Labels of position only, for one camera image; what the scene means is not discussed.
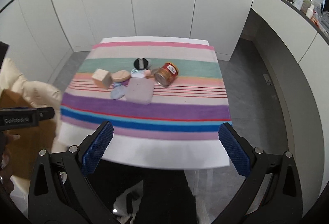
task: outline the hand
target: hand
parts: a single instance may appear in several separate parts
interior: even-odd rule
[[[7,142],[11,143],[13,140],[17,140],[20,138],[20,135],[9,135],[7,136]],[[10,180],[10,177],[13,174],[13,169],[10,164],[10,158],[11,154],[7,147],[5,147],[5,150],[2,154],[2,162],[1,162],[1,170],[0,170],[0,176],[2,177],[3,184],[2,186],[7,191],[8,194],[10,194],[14,190],[14,184]]]

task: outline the blue gripper pad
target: blue gripper pad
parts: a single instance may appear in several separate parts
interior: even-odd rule
[[[224,124],[221,124],[219,127],[218,138],[232,160],[238,174],[248,177],[251,172],[249,156]]]
[[[113,138],[113,125],[108,122],[99,132],[90,147],[82,156],[81,172],[84,176],[94,173],[99,160],[102,158],[107,146]]]

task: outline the table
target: table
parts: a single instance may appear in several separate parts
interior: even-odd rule
[[[155,82],[151,104],[111,100],[113,89],[98,88],[91,75],[133,68],[138,57],[152,68],[171,61],[179,76],[168,88]],[[79,145],[103,120],[114,136],[103,159],[158,169],[229,166],[218,139],[221,123],[231,122],[214,48],[208,41],[173,37],[105,38],[95,45],[63,95],[59,141]]]

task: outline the floor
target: floor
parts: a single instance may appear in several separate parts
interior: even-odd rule
[[[64,91],[87,54],[75,52],[54,85]],[[263,74],[268,74],[268,71],[253,43],[240,39],[230,61],[218,62],[228,95],[233,128],[252,147],[261,147],[272,154],[287,151],[287,134],[280,103],[274,86],[265,81]],[[223,168],[187,170],[185,175],[196,196],[202,224],[211,223],[220,214],[244,181],[232,163]],[[268,180],[269,175],[264,179],[249,212],[257,209]],[[120,197],[115,206],[118,210],[125,207],[124,197]]]

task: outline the metal screw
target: metal screw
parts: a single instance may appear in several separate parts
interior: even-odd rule
[[[42,149],[41,151],[39,151],[39,155],[40,156],[44,156],[46,154],[46,150],[45,149]]]
[[[287,156],[288,158],[291,158],[291,157],[292,157],[292,153],[291,153],[291,152],[286,152],[286,156]]]
[[[78,147],[73,145],[69,148],[70,153],[75,153],[78,150]]]
[[[255,152],[258,153],[258,154],[261,154],[261,153],[263,153],[264,151],[263,151],[262,148],[258,148],[258,147],[256,147],[256,148],[255,148]]]

